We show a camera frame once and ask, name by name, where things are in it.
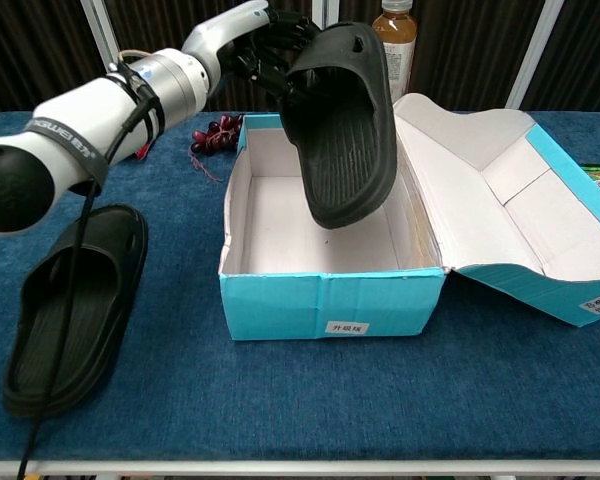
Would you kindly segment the dark pleated partition curtain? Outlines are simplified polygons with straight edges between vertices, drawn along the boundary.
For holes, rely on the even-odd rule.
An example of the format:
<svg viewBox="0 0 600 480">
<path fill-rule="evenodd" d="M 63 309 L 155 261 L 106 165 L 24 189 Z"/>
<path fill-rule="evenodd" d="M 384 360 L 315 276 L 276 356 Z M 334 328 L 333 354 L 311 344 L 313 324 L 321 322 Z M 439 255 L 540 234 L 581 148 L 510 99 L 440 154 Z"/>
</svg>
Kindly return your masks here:
<svg viewBox="0 0 600 480">
<path fill-rule="evenodd" d="M 521 108 L 600 112 L 600 0 L 565 0 Z"/>
<path fill-rule="evenodd" d="M 104 72 L 80 0 L 0 0 L 0 112 L 30 111 Z"/>
<path fill-rule="evenodd" d="M 191 30 L 245 0 L 105 0 L 122 49 L 179 49 Z M 275 100 L 245 79 L 231 76 L 206 104 L 207 111 L 274 111 Z"/>
<path fill-rule="evenodd" d="M 506 104 L 543 4 L 534 0 L 413 0 L 408 91 L 447 110 Z"/>
</svg>

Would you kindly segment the purple grape bunch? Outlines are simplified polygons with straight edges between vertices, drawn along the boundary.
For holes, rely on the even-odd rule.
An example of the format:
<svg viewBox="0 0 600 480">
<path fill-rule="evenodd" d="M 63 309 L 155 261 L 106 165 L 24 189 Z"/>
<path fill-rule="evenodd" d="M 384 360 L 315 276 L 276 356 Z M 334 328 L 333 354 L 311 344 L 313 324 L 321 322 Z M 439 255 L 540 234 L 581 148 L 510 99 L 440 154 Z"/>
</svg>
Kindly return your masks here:
<svg viewBox="0 0 600 480">
<path fill-rule="evenodd" d="M 202 158 L 219 153 L 236 151 L 242 130 L 244 115 L 222 114 L 218 121 L 211 121 L 207 130 L 195 130 L 188 154 L 192 167 L 202 172 L 208 179 L 221 182 L 221 179 L 207 169 Z"/>
</svg>

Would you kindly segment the tea bottle white label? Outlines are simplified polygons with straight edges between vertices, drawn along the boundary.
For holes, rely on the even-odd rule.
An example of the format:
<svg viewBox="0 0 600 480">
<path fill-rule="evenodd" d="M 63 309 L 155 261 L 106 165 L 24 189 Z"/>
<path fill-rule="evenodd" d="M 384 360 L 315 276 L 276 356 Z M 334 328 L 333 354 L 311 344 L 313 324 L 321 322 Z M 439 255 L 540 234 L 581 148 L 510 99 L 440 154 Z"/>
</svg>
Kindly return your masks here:
<svg viewBox="0 0 600 480">
<path fill-rule="evenodd" d="M 413 0 L 382 0 L 382 13 L 372 24 L 386 55 L 393 102 L 407 93 L 417 38 L 417 23 L 411 16 Z"/>
</svg>

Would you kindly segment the white partition frame post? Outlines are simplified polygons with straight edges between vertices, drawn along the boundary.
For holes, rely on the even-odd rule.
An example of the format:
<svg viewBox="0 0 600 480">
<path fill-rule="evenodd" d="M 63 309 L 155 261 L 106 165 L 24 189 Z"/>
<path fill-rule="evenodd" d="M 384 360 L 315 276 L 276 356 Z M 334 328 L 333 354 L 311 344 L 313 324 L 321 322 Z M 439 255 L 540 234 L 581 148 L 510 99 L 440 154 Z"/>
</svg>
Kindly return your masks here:
<svg viewBox="0 0 600 480">
<path fill-rule="evenodd" d="M 544 0 L 544 4 L 522 63 L 507 97 L 505 107 L 519 109 L 527 94 L 565 0 Z"/>
<path fill-rule="evenodd" d="M 311 20 L 324 29 L 339 21 L 340 0 L 311 0 Z"/>
<path fill-rule="evenodd" d="M 80 0 L 105 69 L 118 59 L 117 36 L 105 0 Z"/>
</svg>

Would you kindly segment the light blue shoe box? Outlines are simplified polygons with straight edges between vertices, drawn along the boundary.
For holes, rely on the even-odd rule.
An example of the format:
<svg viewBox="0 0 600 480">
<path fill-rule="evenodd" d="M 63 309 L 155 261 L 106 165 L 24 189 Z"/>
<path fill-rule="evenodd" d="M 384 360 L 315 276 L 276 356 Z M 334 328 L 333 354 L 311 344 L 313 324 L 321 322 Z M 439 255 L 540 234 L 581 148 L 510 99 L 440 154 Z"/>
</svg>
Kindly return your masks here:
<svg viewBox="0 0 600 480">
<path fill-rule="evenodd" d="M 246 118 L 218 272 L 233 339 L 416 335 L 453 272 L 574 326 L 600 319 L 600 186 L 530 115 L 411 93 L 395 120 L 386 201 L 327 230 L 280 118 Z"/>
</svg>

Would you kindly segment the black rubber slipper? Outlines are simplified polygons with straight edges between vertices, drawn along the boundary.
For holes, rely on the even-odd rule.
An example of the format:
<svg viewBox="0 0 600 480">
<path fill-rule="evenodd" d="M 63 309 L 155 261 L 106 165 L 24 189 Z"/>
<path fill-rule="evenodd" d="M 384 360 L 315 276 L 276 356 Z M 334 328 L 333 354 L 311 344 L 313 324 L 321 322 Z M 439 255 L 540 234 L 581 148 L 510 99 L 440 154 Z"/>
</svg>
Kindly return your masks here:
<svg viewBox="0 0 600 480">
<path fill-rule="evenodd" d="M 383 204 L 397 172 L 383 43 L 367 24 L 332 25 L 302 51 L 287 79 L 280 116 L 314 221 L 336 229 L 362 220 Z"/>
<path fill-rule="evenodd" d="M 123 340 L 148 251 L 148 225 L 136 209 L 108 205 L 89 215 L 58 376 L 49 402 L 42 402 L 60 338 L 77 227 L 72 223 L 61 233 L 21 288 L 3 383 L 3 405 L 14 416 L 73 407 L 105 376 Z"/>
</svg>

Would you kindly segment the blue table mat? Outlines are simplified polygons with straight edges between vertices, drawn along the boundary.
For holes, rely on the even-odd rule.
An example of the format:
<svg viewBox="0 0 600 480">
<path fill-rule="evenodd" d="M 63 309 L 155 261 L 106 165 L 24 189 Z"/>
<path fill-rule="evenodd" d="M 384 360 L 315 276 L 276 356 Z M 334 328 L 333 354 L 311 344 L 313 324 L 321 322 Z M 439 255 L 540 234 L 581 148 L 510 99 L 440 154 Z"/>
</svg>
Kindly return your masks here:
<svg viewBox="0 0 600 480">
<path fill-rule="evenodd" d="M 600 321 L 575 328 L 461 275 L 414 337 L 235 342 L 217 278 L 232 154 L 189 160 L 201 114 L 99 198 L 149 247 L 111 376 L 48 419 L 39 460 L 600 460 Z"/>
</svg>

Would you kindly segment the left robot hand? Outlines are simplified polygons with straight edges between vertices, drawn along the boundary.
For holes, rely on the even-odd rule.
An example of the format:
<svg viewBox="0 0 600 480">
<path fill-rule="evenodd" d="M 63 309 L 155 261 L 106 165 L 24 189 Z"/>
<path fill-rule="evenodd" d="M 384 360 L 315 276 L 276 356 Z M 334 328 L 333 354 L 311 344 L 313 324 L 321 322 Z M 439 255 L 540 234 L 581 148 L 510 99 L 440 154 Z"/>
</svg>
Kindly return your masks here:
<svg viewBox="0 0 600 480">
<path fill-rule="evenodd" d="M 277 10 L 267 0 L 248 0 L 196 25 L 182 52 L 204 67 L 209 96 L 233 75 L 281 98 L 296 88 L 287 78 L 289 63 L 277 52 L 301 52 L 320 32 L 307 16 Z"/>
</svg>

